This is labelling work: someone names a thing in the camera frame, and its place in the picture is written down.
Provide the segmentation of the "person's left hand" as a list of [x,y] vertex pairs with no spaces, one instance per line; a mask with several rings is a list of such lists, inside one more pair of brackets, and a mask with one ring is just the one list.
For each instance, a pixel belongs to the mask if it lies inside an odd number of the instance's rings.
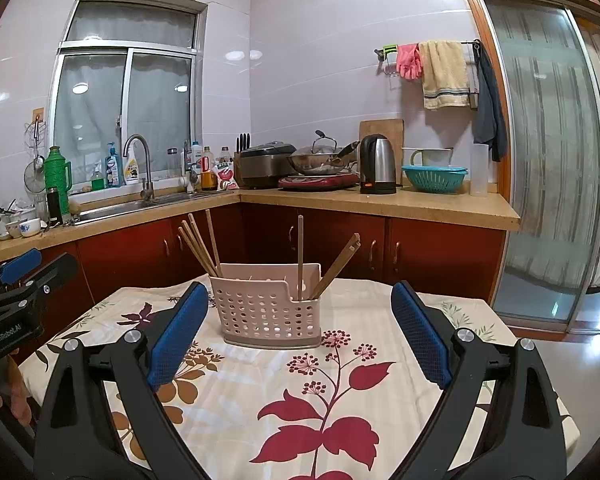
[[8,400],[12,416],[27,427],[32,419],[32,411],[28,402],[30,393],[24,383],[20,369],[12,356],[5,356],[4,377],[0,379],[0,408]]

